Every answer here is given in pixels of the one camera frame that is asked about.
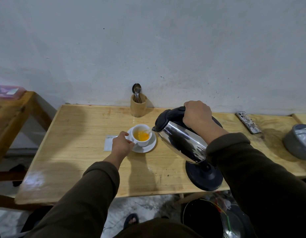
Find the white wall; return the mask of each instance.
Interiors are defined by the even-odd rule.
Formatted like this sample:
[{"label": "white wall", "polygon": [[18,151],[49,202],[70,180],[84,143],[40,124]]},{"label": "white wall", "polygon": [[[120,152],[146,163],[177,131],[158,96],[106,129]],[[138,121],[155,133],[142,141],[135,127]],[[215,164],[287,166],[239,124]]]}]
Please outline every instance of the white wall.
[{"label": "white wall", "polygon": [[0,0],[0,84],[53,107],[306,112],[306,0]]}]

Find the hand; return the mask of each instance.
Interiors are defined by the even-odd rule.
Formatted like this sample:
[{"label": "hand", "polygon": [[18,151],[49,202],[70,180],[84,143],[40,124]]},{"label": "hand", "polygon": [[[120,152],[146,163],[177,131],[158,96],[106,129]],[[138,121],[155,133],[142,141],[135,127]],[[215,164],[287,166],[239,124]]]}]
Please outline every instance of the hand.
[{"label": "hand", "polygon": [[213,124],[211,108],[202,101],[188,101],[184,103],[186,108],[183,122],[193,130],[206,124]]},{"label": "hand", "polygon": [[124,159],[131,152],[135,144],[125,138],[128,135],[127,132],[121,131],[119,136],[113,139],[111,154]]}]

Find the kettle body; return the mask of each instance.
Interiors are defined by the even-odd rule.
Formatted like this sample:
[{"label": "kettle body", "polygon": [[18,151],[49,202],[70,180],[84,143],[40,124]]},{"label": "kettle body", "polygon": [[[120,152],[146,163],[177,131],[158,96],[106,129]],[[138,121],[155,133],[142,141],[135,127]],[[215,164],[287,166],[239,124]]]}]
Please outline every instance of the kettle body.
[{"label": "kettle body", "polygon": [[168,109],[161,113],[152,128],[163,142],[189,163],[206,160],[206,142],[183,123],[185,107]]}]

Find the white saucer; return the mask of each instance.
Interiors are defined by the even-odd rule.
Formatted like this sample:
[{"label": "white saucer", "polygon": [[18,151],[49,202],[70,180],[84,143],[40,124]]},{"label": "white saucer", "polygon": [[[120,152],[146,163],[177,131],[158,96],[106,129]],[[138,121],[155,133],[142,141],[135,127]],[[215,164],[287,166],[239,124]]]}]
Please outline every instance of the white saucer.
[{"label": "white saucer", "polygon": [[[129,133],[129,136],[125,136],[126,139],[131,140],[131,133],[132,133],[132,128],[130,128],[127,132]],[[155,132],[152,131],[152,136],[147,144],[147,146],[145,147],[140,147],[138,145],[135,145],[134,148],[132,149],[132,151],[136,152],[136,153],[146,153],[148,151],[151,151],[156,144],[156,134]]]}]

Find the stainless steel kettle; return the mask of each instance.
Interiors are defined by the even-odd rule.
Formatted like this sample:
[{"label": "stainless steel kettle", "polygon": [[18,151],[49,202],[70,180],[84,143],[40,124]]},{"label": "stainless steel kettle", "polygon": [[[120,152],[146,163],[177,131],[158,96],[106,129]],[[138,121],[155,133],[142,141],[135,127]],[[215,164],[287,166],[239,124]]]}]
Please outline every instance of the stainless steel kettle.
[{"label": "stainless steel kettle", "polygon": [[[152,131],[155,131],[171,150],[187,161],[186,172],[193,184],[203,190],[216,190],[221,185],[223,176],[208,162],[206,142],[183,123],[184,114],[184,106],[165,110],[156,119]],[[212,119],[222,127],[214,117]]]}]

